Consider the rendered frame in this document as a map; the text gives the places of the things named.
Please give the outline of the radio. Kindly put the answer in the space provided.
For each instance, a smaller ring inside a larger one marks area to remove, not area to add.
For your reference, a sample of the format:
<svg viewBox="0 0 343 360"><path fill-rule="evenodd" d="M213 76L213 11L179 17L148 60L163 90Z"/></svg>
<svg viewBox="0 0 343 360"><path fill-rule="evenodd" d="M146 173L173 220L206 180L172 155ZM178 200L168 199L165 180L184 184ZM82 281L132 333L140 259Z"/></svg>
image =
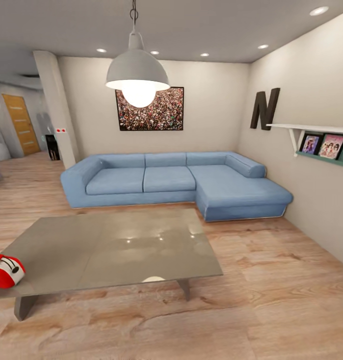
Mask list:
<svg viewBox="0 0 343 360"><path fill-rule="evenodd" d="M14 287L25 273L25 268L19 259L0 254L0 288Z"/></svg>

